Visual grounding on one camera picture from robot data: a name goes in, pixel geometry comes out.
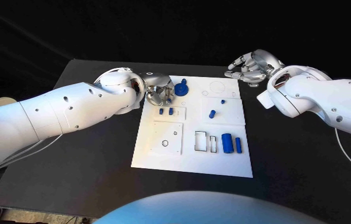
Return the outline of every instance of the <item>white board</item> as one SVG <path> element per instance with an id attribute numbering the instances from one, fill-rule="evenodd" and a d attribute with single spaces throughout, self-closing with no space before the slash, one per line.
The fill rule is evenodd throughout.
<path id="1" fill-rule="evenodd" d="M 238 82 L 230 78 L 180 77 L 170 76 L 173 84 L 186 79 L 189 92 L 183 97 L 175 96 L 172 101 L 173 115 L 167 114 L 167 106 L 153 106 L 144 102 L 143 114 L 139 126 L 136 149 L 131 167 L 159 170 L 196 172 L 227 176 L 253 177 L 250 153 L 245 135 L 245 119 L 240 98 Z M 215 116 L 208 117 L 211 110 Z M 173 130 L 163 128 L 163 135 L 154 136 L 167 122 L 182 124 L 182 147 L 180 154 L 167 146 L 162 146 L 162 139 L 173 139 Z M 206 132 L 206 151 L 195 150 L 195 131 Z M 222 152 L 221 135 L 231 134 L 235 152 Z M 209 137 L 215 136 L 217 153 L 211 153 Z M 235 137 L 241 139 L 243 153 L 237 153 Z"/>

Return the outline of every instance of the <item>black table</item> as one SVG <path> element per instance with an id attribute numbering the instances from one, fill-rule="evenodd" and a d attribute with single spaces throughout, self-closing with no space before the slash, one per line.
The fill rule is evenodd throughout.
<path id="1" fill-rule="evenodd" d="M 111 68 L 136 73 L 222 77 L 225 67 L 72 60 L 56 88 L 94 82 Z M 131 168 L 141 109 L 69 133 L 10 165 L 0 179 L 0 206 L 101 217 L 131 201 L 173 191 L 235 193 L 274 202 L 329 223 L 351 218 L 351 162 L 334 129 L 312 113 L 295 119 L 256 99 L 264 90 L 240 82 L 254 178 Z M 351 154 L 351 136 L 339 132 Z"/>

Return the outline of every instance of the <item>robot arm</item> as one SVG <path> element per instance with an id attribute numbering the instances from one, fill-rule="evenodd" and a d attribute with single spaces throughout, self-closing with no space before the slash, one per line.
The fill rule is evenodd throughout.
<path id="1" fill-rule="evenodd" d="M 312 111 L 331 127 L 351 133 L 351 80 L 334 81 L 322 71 L 306 66 L 286 67 L 264 50 L 241 56 L 228 69 L 244 63 L 244 60 L 248 68 L 244 64 L 241 71 L 251 68 L 254 70 L 241 72 L 240 78 L 231 71 L 225 72 L 225 76 L 248 84 L 254 83 L 250 86 L 258 86 L 260 80 L 254 80 L 250 73 L 260 72 L 266 75 L 267 90 L 257 96 L 266 108 L 276 106 L 290 118 Z"/>
<path id="2" fill-rule="evenodd" d="M 137 109 L 144 92 L 150 103 L 170 104 L 173 84 L 169 76 L 137 75 L 128 68 L 115 68 L 98 77 L 92 85 L 78 83 L 1 106 L 0 163 L 40 140 L 85 129 L 114 114 Z"/>

